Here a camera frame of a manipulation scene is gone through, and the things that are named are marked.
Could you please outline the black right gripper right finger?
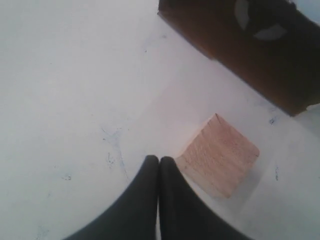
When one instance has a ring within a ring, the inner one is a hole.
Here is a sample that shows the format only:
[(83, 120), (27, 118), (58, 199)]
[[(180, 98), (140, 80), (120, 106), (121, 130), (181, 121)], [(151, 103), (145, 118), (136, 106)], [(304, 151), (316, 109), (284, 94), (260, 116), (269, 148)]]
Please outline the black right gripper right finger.
[(158, 197), (163, 240), (240, 239), (240, 232), (205, 205), (168, 156), (159, 164)]

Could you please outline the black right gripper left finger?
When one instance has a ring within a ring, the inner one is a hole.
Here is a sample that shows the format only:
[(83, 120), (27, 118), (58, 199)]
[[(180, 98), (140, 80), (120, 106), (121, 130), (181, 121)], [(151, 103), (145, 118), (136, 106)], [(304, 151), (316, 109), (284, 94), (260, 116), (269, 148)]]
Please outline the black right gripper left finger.
[(158, 206), (155, 155), (145, 157), (122, 195), (100, 216), (68, 236), (68, 240), (155, 240)]

